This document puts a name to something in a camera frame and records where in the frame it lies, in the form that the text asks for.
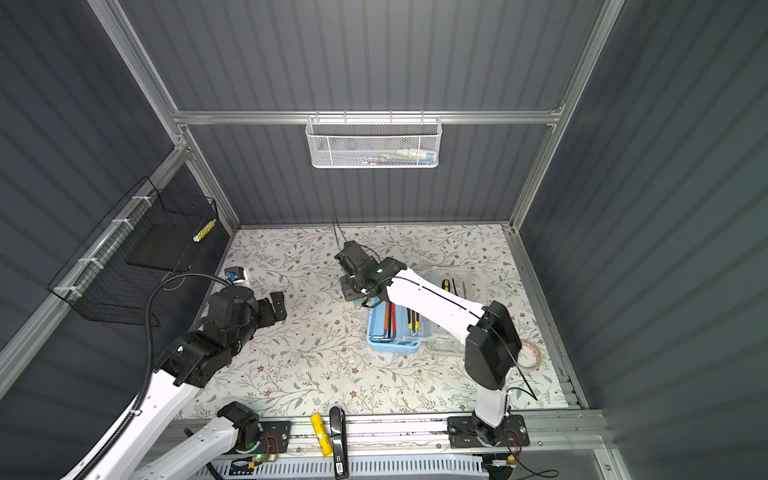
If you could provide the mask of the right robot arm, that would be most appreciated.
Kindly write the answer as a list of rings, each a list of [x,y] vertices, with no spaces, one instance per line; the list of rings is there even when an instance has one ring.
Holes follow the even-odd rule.
[[[522,347],[507,308],[462,298],[422,278],[392,257],[377,260],[355,241],[334,256],[344,272],[344,298],[378,300],[409,309],[451,334],[464,347],[464,369],[477,387],[472,421],[477,438],[497,446],[505,437],[508,377]]]

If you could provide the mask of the blue plastic tool box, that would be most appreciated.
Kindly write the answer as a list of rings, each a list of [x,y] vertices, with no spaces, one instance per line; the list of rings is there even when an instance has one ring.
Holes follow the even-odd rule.
[[[470,328],[476,326],[484,315],[482,304],[446,292],[441,286],[431,283],[408,268],[394,277],[387,293],[389,302],[396,306],[396,334],[393,341],[384,339],[387,302],[370,308],[366,341],[377,353],[413,354],[431,341],[434,333],[442,333],[463,346]],[[411,336],[409,332],[408,309],[420,315],[417,337]]]

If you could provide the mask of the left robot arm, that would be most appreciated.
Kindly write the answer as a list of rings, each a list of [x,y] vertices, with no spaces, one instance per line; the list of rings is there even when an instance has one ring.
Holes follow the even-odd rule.
[[[159,357],[147,357],[137,395],[66,478],[186,479],[230,451],[256,456],[274,451],[259,415],[233,401],[180,445],[147,466],[140,464],[176,414],[256,332],[287,317],[281,291],[258,299],[252,289],[229,278],[212,280],[221,288],[209,296],[206,314]]]

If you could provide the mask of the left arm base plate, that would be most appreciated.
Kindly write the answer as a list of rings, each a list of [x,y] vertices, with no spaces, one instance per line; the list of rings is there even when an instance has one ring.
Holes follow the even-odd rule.
[[[283,454],[288,449],[290,421],[251,422],[238,430],[233,450],[240,454]]]

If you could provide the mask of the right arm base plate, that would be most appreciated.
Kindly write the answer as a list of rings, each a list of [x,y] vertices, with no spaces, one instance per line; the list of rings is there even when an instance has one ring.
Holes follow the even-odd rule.
[[[521,415],[507,415],[500,425],[489,426],[476,415],[450,416],[447,432],[452,448],[491,447],[522,448],[530,445],[525,420]]]

